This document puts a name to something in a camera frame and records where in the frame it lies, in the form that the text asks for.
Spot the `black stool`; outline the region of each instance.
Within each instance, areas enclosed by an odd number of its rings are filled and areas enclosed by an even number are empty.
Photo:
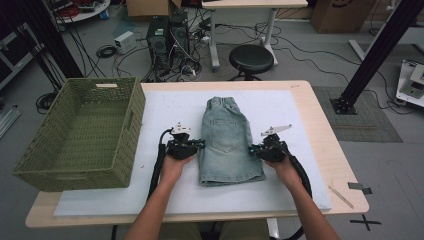
[[[253,79],[261,81],[254,75],[271,69],[274,65],[274,57],[262,46],[241,45],[230,52],[230,63],[239,70],[239,74],[231,78],[230,81],[239,77],[244,77],[245,81],[253,81]]]

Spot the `forearm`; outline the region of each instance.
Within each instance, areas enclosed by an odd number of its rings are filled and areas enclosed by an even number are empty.
[[[137,216],[125,240],[157,239],[173,186],[159,183],[143,210]]]
[[[339,239],[337,233],[315,205],[312,198],[299,182],[289,188],[296,204],[300,222],[308,240]]]

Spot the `hand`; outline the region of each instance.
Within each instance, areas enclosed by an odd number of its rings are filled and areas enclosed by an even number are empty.
[[[299,174],[297,174],[288,156],[286,156],[282,162],[265,161],[265,163],[275,169],[278,178],[286,185],[289,191],[298,187],[299,183],[300,187],[302,187],[302,181],[300,180]]]
[[[184,165],[193,160],[193,158],[191,156],[183,160],[176,160],[170,155],[166,155],[163,160],[160,183],[173,187],[178,179],[180,179]]]

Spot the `black metal pole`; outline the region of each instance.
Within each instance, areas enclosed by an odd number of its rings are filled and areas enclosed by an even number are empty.
[[[359,95],[424,7],[424,0],[402,0],[380,32],[364,61],[339,99],[332,101],[336,113],[349,113]]]
[[[56,30],[43,0],[17,0],[19,10],[35,36],[48,49],[56,64],[67,78],[84,77],[67,48],[62,36]]]

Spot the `cardboard box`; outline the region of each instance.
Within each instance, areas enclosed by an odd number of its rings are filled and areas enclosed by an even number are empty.
[[[170,15],[172,10],[181,7],[182,0],[127,0],[128,16],[144,17]]]
[[[358,32],[376,0],[319,0],[311,16],[318,33]]]

